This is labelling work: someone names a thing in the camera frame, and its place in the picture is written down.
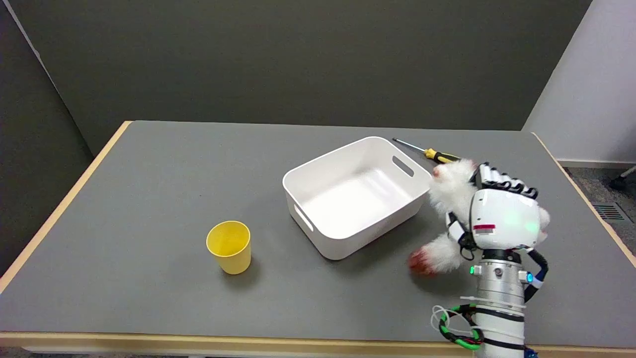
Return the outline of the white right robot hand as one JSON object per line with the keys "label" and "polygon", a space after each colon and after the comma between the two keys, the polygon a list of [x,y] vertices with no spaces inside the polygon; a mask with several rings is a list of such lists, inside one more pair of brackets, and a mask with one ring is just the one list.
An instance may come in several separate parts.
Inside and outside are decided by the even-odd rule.
{"label": "white right robot hand", "polygon": [[460,249],[526,250],[530,252],[547,238],[550,214],[537,202],[533,186],[484,162],[469,184],[468,219],[462,222],[458,209],[446,214],[448,237]]}

